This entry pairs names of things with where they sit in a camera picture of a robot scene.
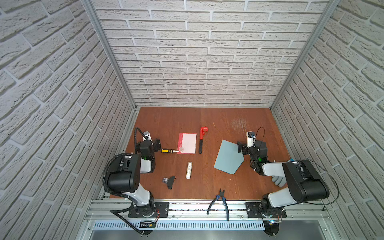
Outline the pink white letter card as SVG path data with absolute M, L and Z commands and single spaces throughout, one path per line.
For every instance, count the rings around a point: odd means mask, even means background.
M 178 154 L 194 155 L 196 153 L 197 134 L 180 133 Z

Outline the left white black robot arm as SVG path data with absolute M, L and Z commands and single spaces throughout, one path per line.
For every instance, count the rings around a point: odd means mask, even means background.
M 110 195 L 132 202 L 134 209 L 144 217 L 151 217 L 156 212 L 153 194 L 140 184 L 141 174 L 153 173 L 156 167 L 155 152 L 159 151 L 161 142 L 154 141 L 148 131 L 134 129 L 134 153 L 115 155 L 106 164 L 102 183 Z

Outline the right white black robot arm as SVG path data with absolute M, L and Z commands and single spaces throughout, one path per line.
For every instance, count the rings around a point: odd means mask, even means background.
M 250 166 L 261 176 L 272 177 L 281 189 L 265 194 L 258 206 L 258 212 L 264 218 L 283 217 L 286 206 L 327 199 L 329 186 L 315 169 L 315 162 L 289 160 L 287 162 L 270 162 L 267 144 L 257 140 L 258 132 L 246 132 L 247 142 L 237 142 L 238 152 L 250 156 Z

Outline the yellow black screwdriver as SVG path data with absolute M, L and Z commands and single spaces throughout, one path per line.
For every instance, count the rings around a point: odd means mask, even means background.
M 179 151 L 177 150 L 174 150 L 174 149 L 161 149 L 161 153 L 170 153 L 170 154 L 173 154 L 173 153 L 178 153 Z

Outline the grey blue work glove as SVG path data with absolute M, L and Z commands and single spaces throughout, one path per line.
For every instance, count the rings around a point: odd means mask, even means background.
M 287 163 L 292 163 L 293 159 L 288 160 L 286 163 L 281 164 L 281 169 L 278 171 L 277 175 L 272 176 L 272 182 L 279 188 L 286 187 L 287 185 L 287 173 L 285 171 L 285 165 Z

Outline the small black clip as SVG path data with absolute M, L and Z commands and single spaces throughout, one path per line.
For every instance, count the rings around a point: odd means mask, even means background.
M 175 180 L 176 176 L 171 176 L 170 178 L 163 178 L 162 182 L 167 185 L 169 190 L 172 190 Z

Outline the white glue stick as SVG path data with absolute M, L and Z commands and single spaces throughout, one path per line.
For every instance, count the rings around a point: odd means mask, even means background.
M 193 166 L 193 163 L 192 162 L 188 162 L 187 173 L 186 173 L 186 179 L 187 180 L 189 180 L 191 178 L 192 166 Z

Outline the red black pipe wrench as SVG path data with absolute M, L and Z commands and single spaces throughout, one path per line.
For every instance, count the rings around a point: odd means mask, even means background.
M 203 152 L 203 138 L 206 132 L 209 131 L 208 127 L 200 127 L 200 140 L 199 140 L 199 154 Z

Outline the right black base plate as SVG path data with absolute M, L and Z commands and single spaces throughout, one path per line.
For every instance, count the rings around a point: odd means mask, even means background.
M 261 202 L 246 202 L 248 218 L 279 218 L 284 219 L 287 213 L 284 207 L 272 208 L 263 205 Z

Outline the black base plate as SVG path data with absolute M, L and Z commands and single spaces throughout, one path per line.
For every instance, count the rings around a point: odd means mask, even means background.
M 129 218 L 167 218 L 169 213 L 169 202 L 154 202 L 145 206 L 134 207 L 129 210 Z
M 284 219 L 287 213 L 284 207 L 272 208 L 263 205 L 261 202 L 246 202 L 248 218 L 279 218 Z

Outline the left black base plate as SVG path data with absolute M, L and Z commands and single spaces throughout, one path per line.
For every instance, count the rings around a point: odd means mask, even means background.
M 154 202 L 145 206 L 134 207 L 129 210 L 129 218 L 167 218 L 169 213 L 169 202 Z

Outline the aluminium frame rail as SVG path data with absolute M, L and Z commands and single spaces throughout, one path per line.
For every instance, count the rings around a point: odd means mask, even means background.
M 222 200 L 216 201 L 208 214 L 208 208 L 213 198 L 207 200 L 192 199 L 156 199 L 156 202 L 169 202 L 167 218 L 161 220 L 211 220 L 225 221 L 227 213 Z M 248 218 L 246 202 L 259 200 L 226 200 L 230 221 L 264 220 L 264 221 L 330 221 L 330 213 L 324 206 L 298 204 L 285 207 L 287 217 L 279 218 Z M 120 210 L 131 206 L 131 201 L 121 198 L 110 198 L 108 194 L 101 200 L 92 200 L 85 215 L 85 220 L 118 220 L 110 210 Z

